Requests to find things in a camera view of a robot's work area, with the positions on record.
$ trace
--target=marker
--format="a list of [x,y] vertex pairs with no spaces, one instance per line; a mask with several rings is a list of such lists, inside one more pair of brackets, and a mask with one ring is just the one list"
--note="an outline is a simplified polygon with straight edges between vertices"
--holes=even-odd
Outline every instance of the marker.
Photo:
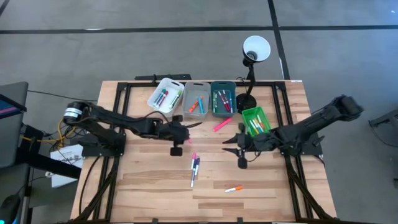
[[214,131],[214,132],[218,131],[220,128],[224,127],[226,124],[228,124],[228,123],[231,122],[231,121],[232,121],[232,118],[226,119],[225,121],[221,122],[219,125],[215,126],[215,127],[213,128],[213,131]]
[[264,129],[264,124],[261,122],[260,115],[257,114],[257,118],[258,118],[258,120],[260,122],[261,127]]
[[193,170],[193,164],[195,163],[195,159],[197,158],[197,154],[194,152],[192,154],[192,164],[191,164],[191,170]]
[[205,113],[205,111],[203,110],[203,105],[202,105],[202,103],[201,103],[201,99],[200,99],[200,98],[203,98],[203,96],[198,97],[200,112],[201,112],[201,113]]
[[229,92],[229,105],[230,105],[230,108],[231,108],[231,113],[234,113],[233,110],[232,110],[232,96],[231,96],[231,92]]
[[227,111],[229,111],[229,109],[228,109],[228,107],[227,107],[227,105],[226,105],[226,102],[225,102],[225,100],[224,100],[224,97],[223,97],[223,95],[221,95],[221,92],[219,91],[218,92],[218,94],[220,95],[220,98],[221,98],[221,100],[223,101],[223,103],[224,103],[224,107],[225,107],[225,109],[227,110]]
[[163,93],[166,92],[166,89],[163,89],[160,93],[159,96],[156,98],[156,100],[154,101],[154,106],[157,105],[157,102],[162,98]]
[[213,113],[216,113],[216,94],[213,93]]
[[255,127],[257,128],[257,130],[259,130],[259,132],[262,133],[260,124],[257,124],[256,119],[253,119],[253,123],[254,123]]
[[238,187],[234,187],[234,188],[225,190],[225,193],[234,192],[234,191],[242,190],[242,189],[243,189],[243,186],[238,186]]
[[264,130],[261,128],[259,121],[256,118],[254,118],[254,122],[257,125],[257,127],[260,129],[260,131],[263,133]]
[[197,168],[195,169],[195,175],[198,175],[199,163],[200,163],[200,158],[197,159]]
[[225,90],[223,90],[223,93],[224,93],[224,98],[225,98],[226,105],[228,107],[227,111],[229,111],[229,110],[231,110],[231,107],[229,106],[229,101],[228,101],[228,97],[226,96]]
[[256,134],[259,134],[259,131],[257,130],[257,128],[256,128],[256,125],[254,125],[253,121],[252,121],[252,120],[250,120],[250,121],[249,121],[249,123],[250,123],[250,124],[251,124],[251,126],[253,127],[253,129],[254,129],[254,132],[256,132]]
[[167,94],[169,94],[169,91],[166,90],[166,92],[163,93],[163,97],[159,100],[159,103],[157,104],[157,107],[159,108],[160,105],[163,103],[164,99],[166,98]]
[[181,93],[182,93],[182,90],[178,91],[177,95],[174,97],[172,103],[170,104],[170,107],[169,107],[170,109],[172,109],[172,108],[174,107],[175,103],[176,103],[176,102],[178,101],[178,99],[180,98]]
[[194,102],[194,104],[191,106],[191,108],[189,108],[189,112],[192,113],[192,112],[195,110],[195,108],[198,106],[198,104],[199,104],[199,101],[196,100],[196,101]]
[[216,113],[218,112],[218,108],[217,108],[217,93],[214,92],[214,97],[216,98],[215,100],[215,108],[216,108]]
[[195,162],[193,162],[191,188],[193,187],[193,181],[195,180],[195,169],[196,168],[197,168],[197,160],[195,160]]

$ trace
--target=wooden table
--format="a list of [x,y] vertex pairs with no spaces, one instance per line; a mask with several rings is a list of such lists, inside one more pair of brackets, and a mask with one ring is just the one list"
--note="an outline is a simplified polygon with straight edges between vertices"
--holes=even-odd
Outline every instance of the wooden table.
[[[98,104],[112,110],[116,94],[115,81],[103,82]],[[310,116],[307,97],[302,82],[286,81],[289,103],[294,122]],[[144,116],[152,109],[147,99],[154,87],[132,88],[127,115]],[[236,89],[243,93],[244,87]],[[262,106],[271,127],[277,127],[274,100],[270,87],[256,86],[252,95],[257,105]],[[279,93],[284,124],[287,124],[283,99]],[[284,158],[279,150],[262,153],[246,170],[237,167],[237,157],[221,150],[222,145],[238,132],[240,114],[233,117],[217,133],[212,128],[222,121],[211,113],[203,124],[190,129],[192,143],[186,142],[182,157],[169,155],[171,142],[141,139],[127,131],[126,150],[121,158],[116,192],[113,201],[111,222],[151,222],[158,218],[160,222],[235,222],[243,217],[246,222],[294,221],[292,200]],[[192,153],[197,152],[201,166],[195,186],[190,188]],[[247,154],[250,160],[254,155]],[[334,216],[335,208],[323,164],[313,156],[302,156],[303,168],[309,191],[325,209]],[[81,188],[94,158],[84,161],[81,177],[73,204],[71,218],[78,216],[78,203]],[[83,195],[83,208],[93,198],[98,188],[102,158],[94,166]],[[225,189],[243,185],[244,189],[233,193],[224,193]],[[302,194],[297,189],[302,216],[305,210]],[[100,218],[104,217],[106,200],[101,206]]]

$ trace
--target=orange marker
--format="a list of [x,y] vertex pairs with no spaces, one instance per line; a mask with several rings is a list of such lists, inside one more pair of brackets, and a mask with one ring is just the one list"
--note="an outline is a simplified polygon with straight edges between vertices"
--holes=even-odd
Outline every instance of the orange marker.
[[260,123],[261,127],[264,129],[264,125],[262,124],[260,116],[258,114],[257,114],[257,118],[259,119],[259,123]]
[[225,190],[225,193],[228,193],[228,192],[234,192],[234,191],[237,191],[237,190],[242,190],[242,189],[243,189],[243,186],[234,187],[234,188],[231,188],[231,189]]
[[189,112],[192,113],[192,111],[195,110],[195,108],[199,105],[199,101],[196,100],[195,103],[191,106],[191,108],[189,108]]

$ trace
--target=gray floor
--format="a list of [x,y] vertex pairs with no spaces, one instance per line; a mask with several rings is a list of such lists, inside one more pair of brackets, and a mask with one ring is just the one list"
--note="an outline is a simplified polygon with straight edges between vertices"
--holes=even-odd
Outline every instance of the gray floor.
[[[280,26],[398,24],[393,0],[274,2]],[[2,30],[270,25],[266,0],[11,0],[0,17]],[[254,34],[264,36],[272,49],[256,66],[256,77],[282,79],[273,31],[17,34],[0,35],[0,84],[27,81],[31,90],[95,99],[103,80],[153,73],[236,78],[246,76],[241,44]],[[290,77],[304,81],[312,111],[343,93],[365,108],[356,121],[320,133],[326,136],[322,146],[338,216],[397,223],[392,179],[398,177],[398,149],[376,140],[368,120],[398,108],[398,30],[282,31],[281,36]],[[29,93],[24,122],[54,131],[68,102]],[[394,140],[388,127],[379,131],[386,141]],[[76,185],[47,192],[49,185],[47,179],[34,185],[32,201],[39,207],[33,223],[68,219]],[[46,194],[65,197],[49,200]]]

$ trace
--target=black lamp stand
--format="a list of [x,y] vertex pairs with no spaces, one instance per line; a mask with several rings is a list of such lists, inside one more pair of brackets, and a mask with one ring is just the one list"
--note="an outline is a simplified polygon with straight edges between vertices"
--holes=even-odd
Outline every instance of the black lamp stand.
[[246,93],[239,94],[236,97],[236,107],[238,109],[238,113],[240,114],[244,110],[257,106],[256,99],[252,95],[250,95],[254,83],[256,82],[256,78],[254,77],[253,63],[248,62],[247,60],[243,60],[243,64],[249,68],[248,77],[246,79],[250,80],[250,86]]

